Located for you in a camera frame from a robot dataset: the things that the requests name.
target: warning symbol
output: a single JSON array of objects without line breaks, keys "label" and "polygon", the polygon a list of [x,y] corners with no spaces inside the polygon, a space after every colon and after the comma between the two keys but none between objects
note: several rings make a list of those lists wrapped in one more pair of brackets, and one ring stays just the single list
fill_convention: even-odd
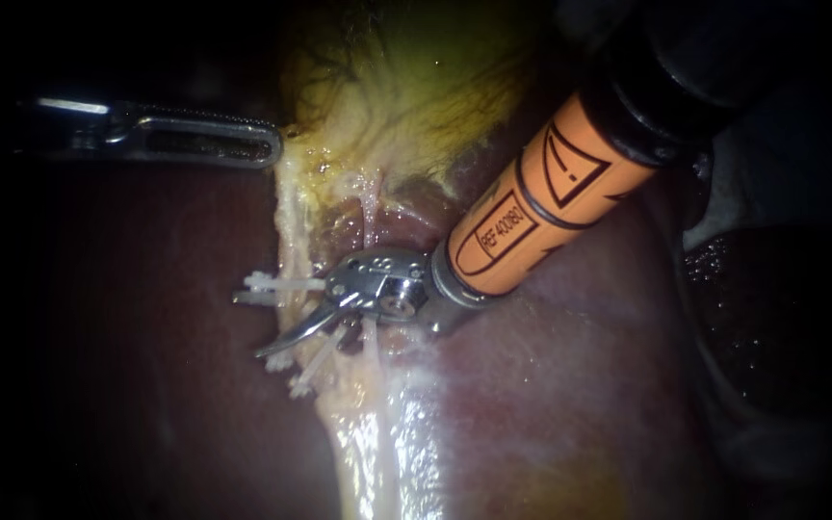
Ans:
[{"label": "warning symbol", "polygon": [[548,189],[563,209],[611,166],[570,143],[552,121],[544,135],[542,161]]}]

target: metal grasper jaw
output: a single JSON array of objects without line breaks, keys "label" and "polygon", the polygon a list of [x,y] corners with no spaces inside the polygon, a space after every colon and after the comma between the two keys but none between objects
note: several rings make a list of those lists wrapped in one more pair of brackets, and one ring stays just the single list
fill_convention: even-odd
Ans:
[{"label": "metal grasper jaw", "polygon": [[[352,313],[373,318],[378,323],[414,321],[427,300],[423,277],[428,259],[424,253],[396,247],[374,247],[346,256],[324,278],[323,300],[313,312],[257,351],[256,357],[290,349]],[[271,304],[277,300],[259,293],[238,292],[233,295],[233,301]]]},{"label": "metal grasper jaw", "polygon": [[136,161],[264,169],[281,134],[249,117],[117,101],[39,97],[17,104],[14,151],[54,161]]}]

